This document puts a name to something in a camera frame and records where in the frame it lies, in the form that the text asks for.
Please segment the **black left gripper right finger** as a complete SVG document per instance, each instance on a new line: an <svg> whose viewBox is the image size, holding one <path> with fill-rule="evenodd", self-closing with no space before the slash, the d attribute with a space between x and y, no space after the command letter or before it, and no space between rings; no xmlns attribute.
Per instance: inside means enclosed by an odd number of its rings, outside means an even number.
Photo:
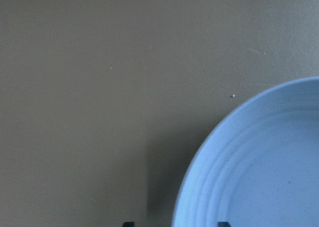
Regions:
<svg viewBox="0 0 319 227"><path fill-rule="evenodd" d="M230 227L229 222L218 222L217 227Z"/></svg>

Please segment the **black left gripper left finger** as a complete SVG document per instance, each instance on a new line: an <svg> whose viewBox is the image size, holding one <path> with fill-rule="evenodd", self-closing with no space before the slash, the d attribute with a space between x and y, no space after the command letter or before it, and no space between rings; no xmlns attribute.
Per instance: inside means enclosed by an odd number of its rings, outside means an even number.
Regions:
<svg viewBox="0 0 319 227"><path fill-rule="evenodd" d="M135 222L124 222L122 227L135 227Z"/></svg>

